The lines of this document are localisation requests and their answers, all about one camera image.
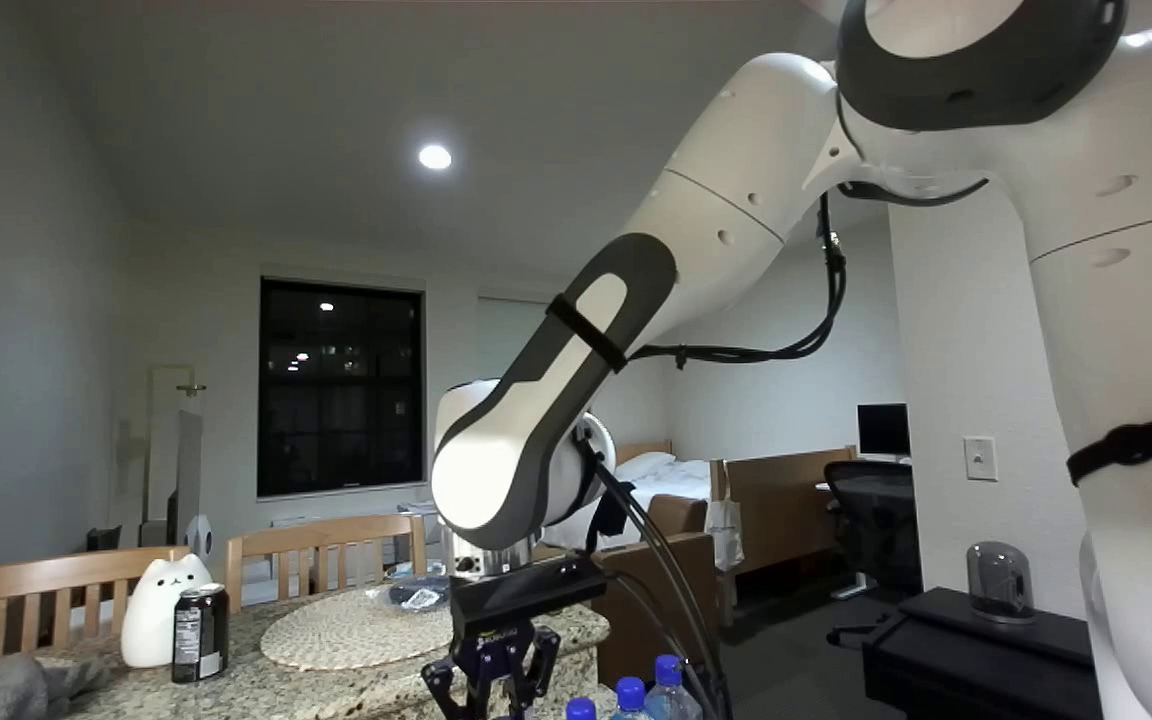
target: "wooden furniture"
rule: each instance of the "wooden furniture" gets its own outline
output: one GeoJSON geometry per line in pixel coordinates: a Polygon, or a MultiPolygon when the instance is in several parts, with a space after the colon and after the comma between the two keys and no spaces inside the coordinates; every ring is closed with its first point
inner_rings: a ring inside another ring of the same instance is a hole
{"type": "Polygon", "coordinates": [[[253,560],[273,564],[274,598],[380,579],[382,538],[406,538],[411,569],[424,569],[424,522],[421,514],[406,513],[340,514],[232,537],[223,549],[227,607],[232,610],[242,607],[242,564],[253,560]]]}
{"type": "Polygon", "coordinates": [[[182,549],[115,549],[0,564],[0,656],[115,635],[138,573],[182,549]]]}
{"type": "MultiPolygon", "coordinates": [[[[712,537],[678,530],[666,537],[672,554],[678,560],[685,585],[700,603],[700,633],[718,639],[718,574],[712,569],[712,537]]],[[[672,653],[672,639],[685,656],[700,660],[700,639],[685,617],[685,598],[658,573],[651,549],[609,549],[596,554],[609,573],[609,590],[592,598],[609,617],[613,635],[601,642],[601,681],[613,687],[619,676],[651,676],[651,660],[672,653]]]]}
{"type": "Polygon", "coordinates": [[[829,464],[851,455],[851,446],[819,446],[714,464],[714,496],[730,496],[740,506],[743,560],[735,574],[836,549],[829,496],[814,485],[829,464]]]}
{"type": "Polygon", "coordinates": [[[703,530],[703,504],[687,496],[651,496],[647,514],[663,537],[703,530]]]}

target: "computer monitor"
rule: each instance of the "computer monitor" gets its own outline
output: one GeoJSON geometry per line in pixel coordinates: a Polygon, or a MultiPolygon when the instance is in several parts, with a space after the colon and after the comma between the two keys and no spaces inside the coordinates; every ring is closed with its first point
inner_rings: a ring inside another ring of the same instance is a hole
{"type": "Polygon", "coordinates": [[[854,432],[862,455],[908,455],[903,402],[854,402],[854,432]]]}

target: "robotic arm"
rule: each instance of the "robotic arm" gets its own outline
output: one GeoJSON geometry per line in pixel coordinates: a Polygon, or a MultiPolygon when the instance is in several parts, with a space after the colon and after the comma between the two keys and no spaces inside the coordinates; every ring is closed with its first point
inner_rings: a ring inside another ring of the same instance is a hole
{"type": "Polygon", "coordinates": [[[814,196],[941,203],[1001,180],[1029,228],[1108,687],[1152,713],[1152,33],[1123,0],[851,0],[839,69],[743,65],[639,210],[555,295],[505,380],[446,423],[430,496],[506,549],[573,513],[564,432],[651,336],[757,285],[814,196]]]}
{"type": "Polygon", "coordinates": [[[548,459],[623,352],[751,286],[847,162],[854,152],[819,65],[761,57],[730,75],[623,234],[585,264],[505,380],[443,432],[430,496],[451,530],[505,549],[555,518],[548,459]]]}

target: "dark window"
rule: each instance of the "dark window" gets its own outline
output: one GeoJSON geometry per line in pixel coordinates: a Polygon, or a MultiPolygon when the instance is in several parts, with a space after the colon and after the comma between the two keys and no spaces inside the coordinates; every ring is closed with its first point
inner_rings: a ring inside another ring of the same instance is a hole
{"type": "Polygon", "coordinates": [[[259,285],[259,496],[424,475],[416,290],[259,285]]]}

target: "table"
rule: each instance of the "table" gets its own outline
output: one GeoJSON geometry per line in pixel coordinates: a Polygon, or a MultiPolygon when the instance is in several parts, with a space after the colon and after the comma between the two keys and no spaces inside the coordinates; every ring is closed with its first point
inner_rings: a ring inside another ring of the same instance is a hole
{"type": "Polygon", "coordinates": [[[1100,720],[1092,639],[1071,617],[996,620],[932,588],[862,642],[862,690],[908,714],[1100,720]]]}
{"type": "MultiPolygon", "coordinates": [[[[163,714],[163,720],[212,720],[212,714],[441,714],[421,664],[441,653],[380,667],[291,667],[259,653],[259,633],[303,607],[308,598],[242,607],[227,623],[227,673],[205,684],[170,684],[166,667],[124,667],[115,642],[77,642],[68,660],[108,664],[112,676],[73,714],[163,714]]],[[[550,697],[575,697],[596,687],[596,642],[609,635],[609,620],[585,603],[534,623],[558,633],[558,664],[550,673],[550,697]]]]}

